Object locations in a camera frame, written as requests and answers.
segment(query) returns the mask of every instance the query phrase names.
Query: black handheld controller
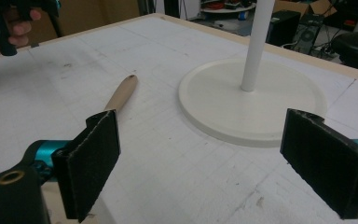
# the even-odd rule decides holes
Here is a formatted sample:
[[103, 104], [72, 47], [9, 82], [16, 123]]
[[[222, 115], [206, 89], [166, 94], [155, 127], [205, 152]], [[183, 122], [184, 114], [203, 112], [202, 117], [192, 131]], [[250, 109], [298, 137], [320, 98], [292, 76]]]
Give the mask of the black handheld controller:
[[7, 29], [7, 23], [3, 16], [3, 13], [11, 7], [17, 8], [20, 20], [31, 21], [31, 8], [40, 7], [48, 14], [58, 17], [61, 3], [59, 0], [0, 0], [0, 51], [4, 56], [17, 54], [16, 47], [8, 42], [10, 32]]

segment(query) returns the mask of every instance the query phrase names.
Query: white round base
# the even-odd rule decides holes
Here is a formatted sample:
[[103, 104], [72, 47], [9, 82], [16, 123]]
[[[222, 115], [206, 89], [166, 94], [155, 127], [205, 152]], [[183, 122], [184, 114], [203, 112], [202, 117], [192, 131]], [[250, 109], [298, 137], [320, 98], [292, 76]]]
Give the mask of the white round base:
[[324, 117], [322, 91], [303, 74], [261, 61], [252, 92], [241, 82], [245, 59], [227, 59], [196, 68], [179, 87], [186, 117], [205, 133], [240, 146], [279, 147], [287, 108]]

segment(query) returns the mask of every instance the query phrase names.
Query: computer tower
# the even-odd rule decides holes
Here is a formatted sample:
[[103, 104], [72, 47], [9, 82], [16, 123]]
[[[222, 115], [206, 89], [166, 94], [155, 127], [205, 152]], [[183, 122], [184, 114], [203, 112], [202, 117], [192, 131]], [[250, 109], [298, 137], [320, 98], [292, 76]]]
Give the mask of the computer tower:
[[282, 46], [293, 43], [301, 13], [281, 10], [272, 13], [266, 43]]
[[296, 36], [293, 39], [295, 44], [292, 50], [310, 54], [315, 43], [316, 37], [324, 24], [324, 16], [318, 14], [307, 14], [301, 18]]

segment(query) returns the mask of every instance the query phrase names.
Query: white pole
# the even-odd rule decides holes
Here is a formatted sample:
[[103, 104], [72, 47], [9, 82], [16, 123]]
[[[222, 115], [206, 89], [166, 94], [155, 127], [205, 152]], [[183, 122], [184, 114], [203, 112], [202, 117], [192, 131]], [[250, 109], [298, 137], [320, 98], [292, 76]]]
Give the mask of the white pole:
[[245, 70], [241, 88], [244, 91], [255, 89], [255, 80], [260, 65], [261, 55], [269, 30], [274, 0], [258, 0], [255, 9], [255, 19], [252, 27], [251, 40], [249, 43], [248, 55], [246, 57]]

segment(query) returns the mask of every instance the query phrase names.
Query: white stand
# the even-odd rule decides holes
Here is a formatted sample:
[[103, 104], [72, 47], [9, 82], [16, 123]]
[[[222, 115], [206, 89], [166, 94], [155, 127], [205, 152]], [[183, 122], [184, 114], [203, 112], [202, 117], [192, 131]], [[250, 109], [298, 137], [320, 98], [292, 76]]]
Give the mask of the white stand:
[[207, 63], [180, 84], [186, 117], [213, 137], [247, 147], [278, 147], [287, 108], [325, 114], [324, 95], [312, 81], [288, 67], [261, 61], [273, 4], [257, 2], [246, 67], [244, 59]]

